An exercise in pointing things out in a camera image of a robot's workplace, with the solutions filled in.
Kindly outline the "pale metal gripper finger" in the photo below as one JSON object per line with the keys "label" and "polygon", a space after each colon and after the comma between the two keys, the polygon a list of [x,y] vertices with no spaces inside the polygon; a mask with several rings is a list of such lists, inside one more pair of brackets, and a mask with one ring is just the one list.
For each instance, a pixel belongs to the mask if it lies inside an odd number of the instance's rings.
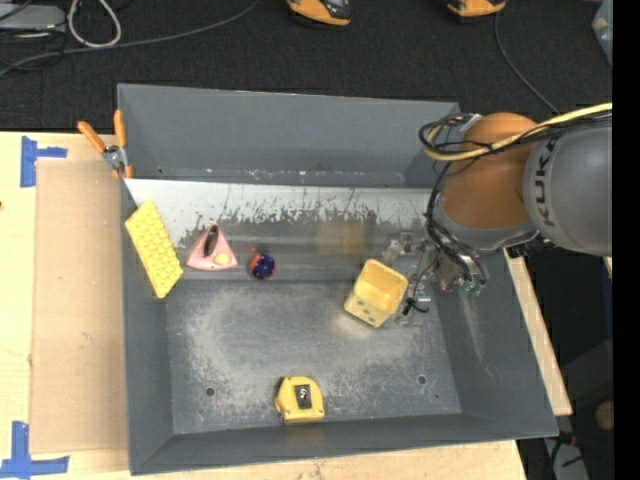
{"label": "pale metal gripper finger", "polygon": [[396,264],[400,261],[409,261],[411,258],[417,259],[424,255],[426,249],[426,241],[413,232],[389,235],[383,251],[383,262]]}
{"label": "pale metal gripper finger", "polygon": [[400,326],[422,326],[431,312],[432,299],[424,291],[413,287],[407,292],[400,311],[396,316],[396,323]]}

